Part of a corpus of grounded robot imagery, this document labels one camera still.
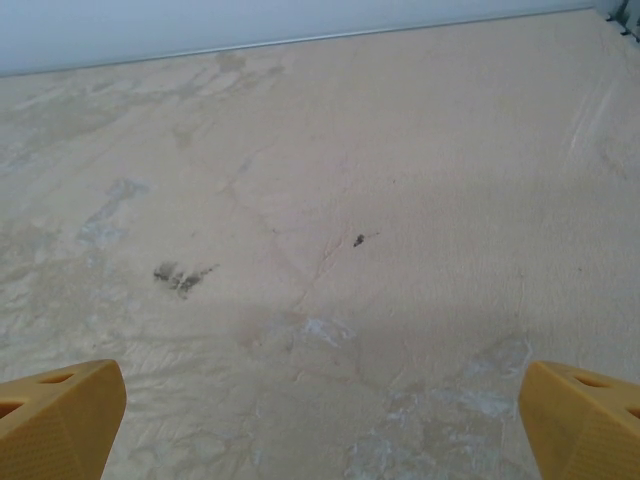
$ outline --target hole in yellow plastic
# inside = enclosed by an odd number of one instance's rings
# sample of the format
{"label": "hole in yellow plastic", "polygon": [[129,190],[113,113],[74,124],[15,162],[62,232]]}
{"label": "hole in yellow plastic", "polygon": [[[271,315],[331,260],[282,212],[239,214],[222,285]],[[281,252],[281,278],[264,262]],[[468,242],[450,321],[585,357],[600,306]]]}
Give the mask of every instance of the hole in yellow plastic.
{"label": "hole in yellow plastic", "polygon": [[73,377],[73,373],[61,373],[60,375],[39,380],[38,383],[62,383],[71,377]]}
{"label": "hole in yellow plastic", "polygon": [[627,408],[627,412],[629,412],[631,415],[633,415],[638,420],[640,420],[640,408],[638,408],[638,407],[636,407],[636,408]]}
{"label": "hole in yellow plastic", "polygon": [[0,400],[0,418],[6,417],[17,408],[20,408],[22,405],[24,404],[18,402],[3,402],[2,400]]}
{"label": "hole in yellow plastic", "polygon": [[594,380],[593,378],[587,378],[582,375],[576,375],[574,378],[578,380],[580,383],[582,383],[583,385],[586,385],[588,387],[594,387],[594,388],[610,388],[611,387],[611,385],[607,385],[606,383],[602,383],[598,380]]}

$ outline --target yellow plastic part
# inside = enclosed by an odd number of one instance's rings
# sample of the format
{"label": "yellow plastic part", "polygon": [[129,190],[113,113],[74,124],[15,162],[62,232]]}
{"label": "yellow plastic part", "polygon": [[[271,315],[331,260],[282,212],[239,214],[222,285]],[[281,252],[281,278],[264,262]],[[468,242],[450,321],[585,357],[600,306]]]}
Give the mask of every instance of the yellow plastic part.
{"label": "yellow plastic part", "polygon": [[544,480],[640,479],[640,386],[535,362],[519,404]]}
{"label": "yellow plastic part", "polygon": [[0,479],[98,480],[126,402],[113,360],[0,384]]}

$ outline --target beige marble surface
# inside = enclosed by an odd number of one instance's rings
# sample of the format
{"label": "beige marble surface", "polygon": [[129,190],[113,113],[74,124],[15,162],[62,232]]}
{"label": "beige marble surface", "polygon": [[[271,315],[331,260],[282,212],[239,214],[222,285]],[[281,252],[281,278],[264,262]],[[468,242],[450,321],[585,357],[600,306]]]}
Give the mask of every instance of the beige marble surface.
{"label": "beige marble surface", "polygon": [[527,362],[640,381],[639,133],[593,12],[2,79],[0,380],[117,359],[105,480],[538,478]]}

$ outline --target floor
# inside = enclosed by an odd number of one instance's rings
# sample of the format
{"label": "floor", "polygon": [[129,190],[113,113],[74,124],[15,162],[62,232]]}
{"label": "floor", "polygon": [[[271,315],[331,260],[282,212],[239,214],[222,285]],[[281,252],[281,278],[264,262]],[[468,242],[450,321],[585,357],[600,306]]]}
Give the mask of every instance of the floor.
{"label": "floor", "polygon": [[640,49],[583,11],[0,80],[0,380],[96,358],[104,480],[536,479],[640,381]]}

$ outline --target white wall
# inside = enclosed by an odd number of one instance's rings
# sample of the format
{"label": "white wall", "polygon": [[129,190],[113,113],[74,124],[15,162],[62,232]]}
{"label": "white wall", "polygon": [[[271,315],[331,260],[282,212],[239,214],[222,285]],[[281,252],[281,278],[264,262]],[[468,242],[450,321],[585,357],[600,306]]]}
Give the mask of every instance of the white wall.
{"label": "white wall", "polygon": [[589,4],[588,0],[3,0],[0,75]]}

